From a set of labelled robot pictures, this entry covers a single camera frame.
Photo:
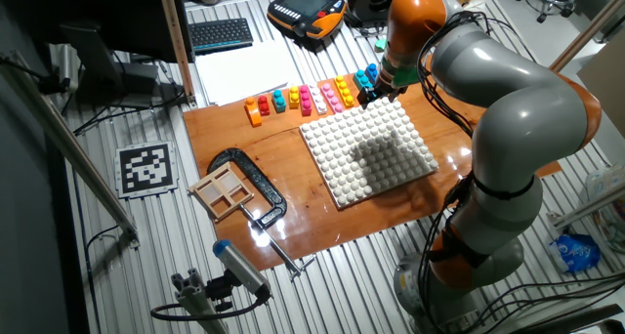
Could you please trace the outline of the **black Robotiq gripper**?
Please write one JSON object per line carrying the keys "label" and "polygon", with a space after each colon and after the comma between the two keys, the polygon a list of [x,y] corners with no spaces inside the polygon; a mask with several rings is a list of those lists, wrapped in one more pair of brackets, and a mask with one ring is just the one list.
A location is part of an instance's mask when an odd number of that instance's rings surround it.
{"label": "black Robotiq gripper", "polygon": [[388,98],[391,102],[399,95],[399,89],[395,89],[392,85],[382,77],[378,77],[374,84],[370,87],[363,87],[358,95],[357,100],[362,108],[370,106],[378,106],[382,102],[382,98]]}

